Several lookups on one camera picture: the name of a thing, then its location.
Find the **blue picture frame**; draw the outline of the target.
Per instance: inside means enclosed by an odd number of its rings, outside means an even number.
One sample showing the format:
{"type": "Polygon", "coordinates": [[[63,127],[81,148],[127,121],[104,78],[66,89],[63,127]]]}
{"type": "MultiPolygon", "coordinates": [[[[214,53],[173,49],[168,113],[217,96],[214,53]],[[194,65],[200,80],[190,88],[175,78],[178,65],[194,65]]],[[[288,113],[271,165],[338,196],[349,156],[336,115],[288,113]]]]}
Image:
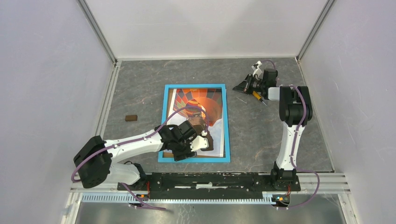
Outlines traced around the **blue picture frame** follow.
{"type": "Polygon", "coordinates": [[[189,109],[189,107],[183,107],[179,110],[173,112],[168,118],[166,117],[167,112],[167,102],[168,102],[168,91],[170,88],[221,88],[222,89],[222,100],[223,100],[223,122],[224,122],[224,140],[225,140],[225,157],[223,158],[212,158],[212,157],[193,157],[186,159],[185,162],[223,162],[228,163],[231,161],[230,156],[230,143],[229,143],[229,122],[228,122],[228,111],[227,111],[227,102],[226,102],[226,86],[224,84],[167,84],[164,88],[164,100],[163,100],[163,113],[162,113],[162,122],[168,122],[171,117],[178,114],[178,112],[189,109]]]}

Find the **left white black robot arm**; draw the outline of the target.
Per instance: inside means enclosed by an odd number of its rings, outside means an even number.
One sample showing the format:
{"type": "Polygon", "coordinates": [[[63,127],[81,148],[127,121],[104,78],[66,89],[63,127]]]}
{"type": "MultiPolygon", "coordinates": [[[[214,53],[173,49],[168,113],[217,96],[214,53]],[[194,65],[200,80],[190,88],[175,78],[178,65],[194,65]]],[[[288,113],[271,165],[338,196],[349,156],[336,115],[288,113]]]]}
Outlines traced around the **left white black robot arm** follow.
{"type": "Polygon", "coordinates": [[[121,161],[146,153],[170,150],[175,161],[192,158],[196,151],[209,146],[209,131],[205,125],[184,121],[180,125],[162,124],[146,133],[120,140],[91,137],[73,158],[76,166],[73,183],[90,189],[104,182],[124,183],[135,190],[143,189],[147,178],[139,164],[121,161]]]}

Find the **yellow handled screwdriver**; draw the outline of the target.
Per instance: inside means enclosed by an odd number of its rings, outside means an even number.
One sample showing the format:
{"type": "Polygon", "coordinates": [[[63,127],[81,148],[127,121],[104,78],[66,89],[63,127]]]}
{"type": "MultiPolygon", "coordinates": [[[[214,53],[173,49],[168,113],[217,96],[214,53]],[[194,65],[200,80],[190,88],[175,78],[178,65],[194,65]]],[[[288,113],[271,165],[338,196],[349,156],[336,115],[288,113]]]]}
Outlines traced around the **yellow handled screwdriver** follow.
{"type": "Polygon", "coordinates": [[[259,92],[253,91],[252,94],[257,100],[259,100],[262,104],[267,106],[264,97],[259,92]]]}

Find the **hot air balloon photo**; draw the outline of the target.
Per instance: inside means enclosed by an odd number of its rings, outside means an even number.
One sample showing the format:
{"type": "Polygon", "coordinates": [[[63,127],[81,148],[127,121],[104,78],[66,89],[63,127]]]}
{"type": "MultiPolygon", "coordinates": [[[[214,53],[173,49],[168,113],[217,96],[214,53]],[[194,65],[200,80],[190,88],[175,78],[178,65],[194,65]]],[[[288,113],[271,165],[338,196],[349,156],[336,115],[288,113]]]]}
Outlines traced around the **hot air balloon photo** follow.
{"type": "Polygon", "coordinates": [[[198,150],[197,157],[225,157],[223,100],[221,88],[170,88],[166,117],[183,107],[184,109],[174,115],[167,122],[168,125],[179,125],[193,118],[202,117],[207,129],[213,138],[213,151],[203,152],[198,150]]]}

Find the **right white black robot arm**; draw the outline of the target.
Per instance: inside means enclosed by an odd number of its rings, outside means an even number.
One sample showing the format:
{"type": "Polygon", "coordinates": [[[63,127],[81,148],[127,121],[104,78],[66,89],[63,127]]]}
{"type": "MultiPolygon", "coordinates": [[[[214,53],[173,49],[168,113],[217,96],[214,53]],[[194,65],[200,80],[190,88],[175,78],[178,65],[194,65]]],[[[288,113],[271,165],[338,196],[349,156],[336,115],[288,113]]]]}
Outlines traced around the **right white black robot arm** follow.
{"type": "Polygon", "coordinates": [[[265,69],[262,77],[255,71],[248,74],[233,91],[258,95],[262,100],[279,103],[279,118],[283,126],[280,152],[270,173],[270,185],[282,190],[297,182],[297,152],[301,135],[313,117],[313,108],[307,86],[277,86],[278,71],[265,69]]]}

